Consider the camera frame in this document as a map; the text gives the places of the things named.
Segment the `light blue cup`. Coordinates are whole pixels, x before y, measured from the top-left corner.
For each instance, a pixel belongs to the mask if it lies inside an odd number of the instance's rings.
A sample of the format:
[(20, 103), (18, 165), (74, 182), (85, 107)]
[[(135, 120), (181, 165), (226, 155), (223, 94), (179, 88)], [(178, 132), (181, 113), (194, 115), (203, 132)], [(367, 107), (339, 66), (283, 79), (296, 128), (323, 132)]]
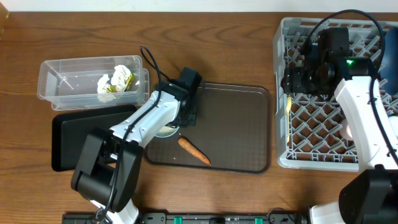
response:
[(398, 116), (390, 116), (389, 122), (391, 124), (395, 136), (398, 138)]

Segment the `orange carrot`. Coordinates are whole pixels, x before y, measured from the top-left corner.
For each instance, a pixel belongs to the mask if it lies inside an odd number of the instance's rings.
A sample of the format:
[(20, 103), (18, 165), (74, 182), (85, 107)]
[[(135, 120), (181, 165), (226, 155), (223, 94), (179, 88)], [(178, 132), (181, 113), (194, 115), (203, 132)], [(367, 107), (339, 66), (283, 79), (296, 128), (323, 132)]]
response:
[(187, 138), (181, 137), (178, 139), (178, 144), (189, 152), (191, 155), (210, 166), (211, 162), (201, 151), (199, 151)]

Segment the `white tissue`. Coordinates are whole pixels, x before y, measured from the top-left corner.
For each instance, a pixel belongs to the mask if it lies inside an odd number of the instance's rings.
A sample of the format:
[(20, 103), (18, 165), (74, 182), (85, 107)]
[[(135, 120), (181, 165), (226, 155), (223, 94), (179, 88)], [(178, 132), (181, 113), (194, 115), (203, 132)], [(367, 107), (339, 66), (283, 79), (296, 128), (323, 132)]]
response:
[(117, 65), (114, 69), (110, 90), (112, 92), (124, 92), (129, 88), (134, 75), (125, 65)]

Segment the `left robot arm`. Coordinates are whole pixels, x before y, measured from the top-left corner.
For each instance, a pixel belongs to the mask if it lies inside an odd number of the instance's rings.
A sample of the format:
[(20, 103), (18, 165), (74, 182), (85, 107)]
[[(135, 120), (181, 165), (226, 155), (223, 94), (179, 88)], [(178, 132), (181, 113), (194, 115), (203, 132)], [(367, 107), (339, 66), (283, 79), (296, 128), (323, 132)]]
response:
[(71, 188), (98, 208), (93, 223), (134, 223), (139, 214), (132, 204), (144, 148), (165, 126), (188, 122), (195, 106), (201, 75), (185, 67), (178, 79), (160, 71), (150, 50), (144, 60), (157, 72), (150, 98), (125, 121), (109, 130), (95, 128), (86, 137), (72, 176)]

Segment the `yellow plastic spoon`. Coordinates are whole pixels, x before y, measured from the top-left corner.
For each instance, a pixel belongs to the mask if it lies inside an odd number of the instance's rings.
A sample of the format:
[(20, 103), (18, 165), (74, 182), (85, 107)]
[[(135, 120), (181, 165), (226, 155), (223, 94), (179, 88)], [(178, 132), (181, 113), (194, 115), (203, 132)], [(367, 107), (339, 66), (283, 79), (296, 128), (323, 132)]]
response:
[(287, 96), (287, 104), (286, 104), (286, 109), (285, 109), (285, 115), (287, 117), (287, 121), (288, 121), (288, 130), (287, 130), (287, 136), (286, 136), (286, 141), (289, 142), (290, 141), (290, 111), (291, 111), (291, 107), (292, 107), (292, 98), (291, 96)]

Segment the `pink and white cup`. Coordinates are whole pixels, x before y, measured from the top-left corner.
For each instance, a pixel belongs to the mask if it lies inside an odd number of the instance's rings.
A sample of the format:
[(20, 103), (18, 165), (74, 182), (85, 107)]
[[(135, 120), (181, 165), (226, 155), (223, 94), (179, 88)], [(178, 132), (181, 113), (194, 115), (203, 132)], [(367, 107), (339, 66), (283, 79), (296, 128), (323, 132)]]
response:
[(348, 125), (348, 121), (346, 119), (344, 119), (341, 123), (341, 129), (339, 130), (340, 135), (348, 140), (348, 141), (352, 141), (353, 140), (353, 136), (351, 134), (351, 130), (349, 128)]

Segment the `dark blue plate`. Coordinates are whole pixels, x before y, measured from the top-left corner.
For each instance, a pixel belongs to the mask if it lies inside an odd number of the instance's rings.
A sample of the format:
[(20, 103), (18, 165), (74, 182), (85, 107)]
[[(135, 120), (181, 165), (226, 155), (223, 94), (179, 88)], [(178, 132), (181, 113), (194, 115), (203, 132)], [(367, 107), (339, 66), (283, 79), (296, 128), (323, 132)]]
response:
[(397, 94), (397, 63), (397, 27), (393, 27), (385, 35), (384, 68), (381, 70), (381, 78), (387, 81), (383, 89), (389, 95)]

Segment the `light blue rice bowl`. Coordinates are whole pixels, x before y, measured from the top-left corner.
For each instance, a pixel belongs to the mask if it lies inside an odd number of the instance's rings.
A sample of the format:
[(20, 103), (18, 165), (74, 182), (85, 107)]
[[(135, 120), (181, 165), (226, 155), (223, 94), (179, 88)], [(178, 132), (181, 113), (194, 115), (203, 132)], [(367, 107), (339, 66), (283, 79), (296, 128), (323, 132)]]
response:
[(159, 132), (155, 135), (157, 138), (168, 138), (174, 135), (178, 131), (178, 126), (164, 126)]

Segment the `clear plastic bin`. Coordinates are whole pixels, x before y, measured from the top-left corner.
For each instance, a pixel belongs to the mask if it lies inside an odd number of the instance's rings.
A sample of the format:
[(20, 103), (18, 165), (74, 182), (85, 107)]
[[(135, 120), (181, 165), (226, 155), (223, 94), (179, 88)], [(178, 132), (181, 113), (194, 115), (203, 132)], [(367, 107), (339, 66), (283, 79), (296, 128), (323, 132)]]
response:
[[(118, 65), (126, 66), (134, 75), (129, 88), (119, 93), (98, 93), (98, 82), (111, 78)], [(51, 102), (55, 111), (142, 105), (149, 95), (149, 72), (138, 55), (46, 60), (40, 66), (37, 96)]]

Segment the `yellow green snack wrapper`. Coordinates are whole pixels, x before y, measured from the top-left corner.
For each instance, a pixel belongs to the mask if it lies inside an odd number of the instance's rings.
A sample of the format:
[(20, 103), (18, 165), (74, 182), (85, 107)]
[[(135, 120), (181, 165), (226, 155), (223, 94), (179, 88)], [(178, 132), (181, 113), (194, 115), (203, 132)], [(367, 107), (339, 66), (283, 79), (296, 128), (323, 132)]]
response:
[(134, 75), (132, 73), (130, 73), (129, 75), (113, 75), (111, 79), (111, 84), (109, 87), (107, 87), (107, 90), (112, 93), (124, 92), (130, 87), (133, 79)]

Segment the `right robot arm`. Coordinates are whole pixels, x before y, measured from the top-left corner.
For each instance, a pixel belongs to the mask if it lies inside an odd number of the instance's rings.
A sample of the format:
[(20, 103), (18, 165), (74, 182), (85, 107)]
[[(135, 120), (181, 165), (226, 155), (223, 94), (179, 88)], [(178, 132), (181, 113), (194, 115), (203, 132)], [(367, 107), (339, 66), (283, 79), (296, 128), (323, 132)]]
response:
[(386, 40), (381, 26), (377, 31), (379, 53), (360, 57), (349, 44), (347, 27), (324, 28), (319, 22), (300, 47), (303, 65), (285, 67), (277, 77), (284, 95), (334, 98), (357, 151), (359, 175), (337, 201), (311, 207), (308, 223), (397, 222), (397, 138), (379, 91)]

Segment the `black bin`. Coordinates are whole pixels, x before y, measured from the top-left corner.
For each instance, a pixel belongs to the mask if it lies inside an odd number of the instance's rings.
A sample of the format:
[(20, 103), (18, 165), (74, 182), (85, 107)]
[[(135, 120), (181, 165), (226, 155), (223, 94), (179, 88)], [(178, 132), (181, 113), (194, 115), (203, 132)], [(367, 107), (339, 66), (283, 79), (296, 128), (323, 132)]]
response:
[(95, 128), (108, 130), (121, 123), (137, 108), (121, 105), (59, 114), (52, 120), (52, 169), (75, 169), (87, 135)]

